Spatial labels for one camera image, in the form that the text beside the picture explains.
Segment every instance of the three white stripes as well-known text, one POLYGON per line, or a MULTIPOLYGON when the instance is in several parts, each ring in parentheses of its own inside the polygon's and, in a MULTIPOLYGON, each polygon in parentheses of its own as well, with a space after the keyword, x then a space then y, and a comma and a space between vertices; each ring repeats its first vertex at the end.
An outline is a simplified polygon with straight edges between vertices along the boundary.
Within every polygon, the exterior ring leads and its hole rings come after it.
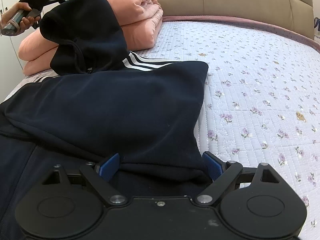
POLYGON ((172 64, 173 62, 177 62, 178 60, 171 60, 171 59, 149 59, 149 58, 143 58, 140 57, 138 54, 130 51, 129 56, 130 60, 132 61, 133 65, 131 64, 131 62, 125 58, 122 62, 124 64, 125 67, 127 68, 134 68, 134 69, 138 69, 138 70, 142 70, 142 71, 150 71, 150 70, 154 70, 155 68, 161 68, 163 66, 172 64))

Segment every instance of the finger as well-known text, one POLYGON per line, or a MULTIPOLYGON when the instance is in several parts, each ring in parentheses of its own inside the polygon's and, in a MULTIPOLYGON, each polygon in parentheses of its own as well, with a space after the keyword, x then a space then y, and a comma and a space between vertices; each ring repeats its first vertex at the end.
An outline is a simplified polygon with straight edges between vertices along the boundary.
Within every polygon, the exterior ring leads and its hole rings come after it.
POLYGON ((15 4, 17 7, 18 7, 18 10, 19 9, 23 9, 23 10, 26 10, 26 11, 31 11, 31 7, 29 6, 28 3, 26 2, 18 2, 15 4))
POLYGON ((29 16, 27 19, 30 22, 30 26, 32 26, 33 23, 35 22, 35 19, 33 17, 31 17, 31 16, 29 16))
POLYGON ((30 28, 30 22, 29 22, 29 20, 28 20, 27 18, 23 17, 23 18, 22 18, 22 21, 23 21, 23 23, 24 23, 25 26, 26 26, 26 30, 29 29, 29 28, 30 28))
POLYGON ((23 33, 26 30, 26 25, 23 21, 20 22, 20 30, 19 30, 19 34, 23 33))

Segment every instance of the circular mount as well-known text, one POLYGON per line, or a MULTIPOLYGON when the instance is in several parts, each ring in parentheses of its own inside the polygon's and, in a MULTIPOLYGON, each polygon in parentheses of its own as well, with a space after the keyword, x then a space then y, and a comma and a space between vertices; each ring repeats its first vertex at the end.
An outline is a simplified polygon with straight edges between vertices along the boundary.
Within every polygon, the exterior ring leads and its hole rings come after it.
POLYGON ((95 195, 62 184, 34 187, 15 212, 24 231, 46 239, 78 235, 92 227, 101 214, 102 204, 95 195))
POLYGON ((279 184, 251 183, 228 193, 220 203, 223 220, 239 233, 253 238, 292 236, 303 226, 307 212, 293 190, 279 184))

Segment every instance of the white stripe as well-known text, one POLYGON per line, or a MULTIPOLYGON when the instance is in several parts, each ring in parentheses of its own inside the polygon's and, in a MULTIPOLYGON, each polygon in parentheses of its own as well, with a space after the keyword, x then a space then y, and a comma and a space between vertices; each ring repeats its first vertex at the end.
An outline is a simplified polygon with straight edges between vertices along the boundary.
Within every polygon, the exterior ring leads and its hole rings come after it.
POLYGON ((124 64, 124 66, 127 67, 127 68, 134 68, 134 69, 138 69, 138 70, 142 70, 142 71, 150 71, 150 70, 152 70, 152 69, 148 69, 148 68, 132 66, 126 58, 122 62, 124 64))
POLYGON ((137 55, 138 59, 140 59, 141 61, 143 62, 168 62, 168 61, 175 61, 175 62, 178 62, 179 60, 172 60, 172 59, 159 59, 159 58, 143 58, 143 57, 140 57, 138 54, 130 51, 130 53, 134 54, 134 55, 137 55))
POLYGON ((172 64, 172 62, 167 63, 167 64, 163 64, 163 65, 153 65, 153 64, 148 64, 148 63, 140 63, 137 61, 137 59, 134 57, 134 55, 132 53, 129 54, 130 59, 132 60, 132 63, 135 65, 140 65, 140 66, 147 66, 147 67, 151 67, 151 68, 161 68, 163 66, 172 64))

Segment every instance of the floral pattern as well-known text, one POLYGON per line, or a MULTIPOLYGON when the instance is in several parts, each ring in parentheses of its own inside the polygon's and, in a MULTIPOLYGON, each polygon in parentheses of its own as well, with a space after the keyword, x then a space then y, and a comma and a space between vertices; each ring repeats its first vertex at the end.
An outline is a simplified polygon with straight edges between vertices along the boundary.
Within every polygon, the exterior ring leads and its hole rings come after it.
POLYGON ((223 118, 224 120, 226 120, 227 123, 232 122, 232 115, 231 114, 221 114, 220 117, 223 118))
POLYGON ((256 107, 253 107, 252 109, 250 109, 250 111, 253 113, 253 114, 258 114, 258 115, 262 115, 262 112, 257 109, 256 107))
POLYGON ((284 157, 283 153, 280 153, 280 154, 279 154, 278 163, 279 163, 280 166, 286 164, 286 160, 285 160, 285 157, 284 157))
POLYGON ((213 130, 209 130, 208 131, 208 139, 217 142, 218 141, 218 135, 213 130))
POLYGON ((286 132, 283 132, 281 129, 278 130, 277 135, 278 135, 278 137, 280 137, 281 139, 282 139, 282 138, 289 139, 289 135, 288 135, 286 132))
POLYGON ((243 137, 243 138, 248 138, 249 137, 249 132, 248 132, 248 130, 247 130, 247 128, 243 128, 242 129, 242 134, 241 134, 241 136, 243 137))
POLYGON ((320 54, 276 34, 209 22, 166 22, 154 48, 138 54, 206 62, 200 152, 247 167, 269 162, 313 210, 301 239, 320 236, 320 54))
POLYGON ((299 146, 295 147, 294 149, 296 150, 300 158, 304 156, 304 150, 299 149, 299 146))

